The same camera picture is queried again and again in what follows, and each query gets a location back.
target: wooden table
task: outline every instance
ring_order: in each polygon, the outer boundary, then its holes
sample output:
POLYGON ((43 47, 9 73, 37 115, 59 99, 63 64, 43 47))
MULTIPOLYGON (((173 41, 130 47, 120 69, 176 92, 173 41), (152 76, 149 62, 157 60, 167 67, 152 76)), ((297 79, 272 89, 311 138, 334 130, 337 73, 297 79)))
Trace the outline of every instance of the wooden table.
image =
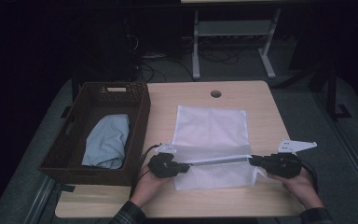
MULTIPOLYGON (((252 154, 276 153, 281 140, 289 139, 264 81, 156 83, 148 88, 151 110, 144 150, 172 139, 179 105, 246 110, 252 154), (211 91, 220 91, 222 96, 213 98, 211 91)), ((74 192, 62 193, 56 215, 112 217, 129 194, 130 187, 76 185, 74 192)), ((263 176, 253 187, 234 189, 177 191, 169 183, 143 208, 147 217, 280 217, 297 216, 303 210, 280 182, 263 176)))

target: brown woven basket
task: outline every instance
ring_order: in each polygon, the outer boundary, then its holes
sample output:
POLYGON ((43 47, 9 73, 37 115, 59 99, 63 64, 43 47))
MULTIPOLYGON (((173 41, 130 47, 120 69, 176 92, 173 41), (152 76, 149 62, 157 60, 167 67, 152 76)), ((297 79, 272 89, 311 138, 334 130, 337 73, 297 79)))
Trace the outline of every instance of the brown woven basket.
POLYGON ((85 83, 38 169, 63 184, 130 186, 142 155, 149 112, 145 83, 85 83), (116 170, 81 165, 91 130, 113 114, 130 118, 123 165, 116 170))

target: plaid shirt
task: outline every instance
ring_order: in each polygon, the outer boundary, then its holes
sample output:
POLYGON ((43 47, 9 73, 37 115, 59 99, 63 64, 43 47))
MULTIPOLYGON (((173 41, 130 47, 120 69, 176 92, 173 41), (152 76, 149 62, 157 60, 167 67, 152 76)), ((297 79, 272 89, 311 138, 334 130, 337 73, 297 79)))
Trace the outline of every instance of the plaid shirt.
MULTIPOLYGON (((300 214, 303 224, 334 224, 327 209, 311 208, 300 214)), ((127 201, 110 221, 110 224, 140 224, 146 219, 145 213, 134 203, 127 201)))

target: light blue cloth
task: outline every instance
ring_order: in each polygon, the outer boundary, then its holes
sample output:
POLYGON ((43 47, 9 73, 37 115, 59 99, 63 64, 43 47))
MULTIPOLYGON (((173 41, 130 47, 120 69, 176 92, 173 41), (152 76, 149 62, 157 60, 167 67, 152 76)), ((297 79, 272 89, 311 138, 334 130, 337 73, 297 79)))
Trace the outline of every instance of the light blue cloth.
POLYGON ((108 115, 101 119, 87 138, 82 165, 120 168, 125 157, 129 125, 126 114, 108 115))

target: person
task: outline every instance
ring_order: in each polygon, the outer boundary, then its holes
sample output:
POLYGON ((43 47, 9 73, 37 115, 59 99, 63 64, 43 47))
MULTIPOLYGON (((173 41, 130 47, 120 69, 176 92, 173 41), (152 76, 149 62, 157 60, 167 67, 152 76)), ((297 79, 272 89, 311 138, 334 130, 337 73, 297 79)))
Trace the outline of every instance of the person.
MULTIPOLYGON (((169 178, 158 178, 144 166, 140 172, 138 184, 131 198, 121 207, 110 221, 110 224, 138 224, 145 220, 142 207, 158 193, 159 189, 171 181, 169 178)), ((300 214, 303 224, 334 224, 327 209, 319 198, 309 172, 302 168, 300 174, 286 179, 277 175, 268 175, 269 178, 282 182, 283 187, 292 193, 304 205, 305 211, 300 214)))

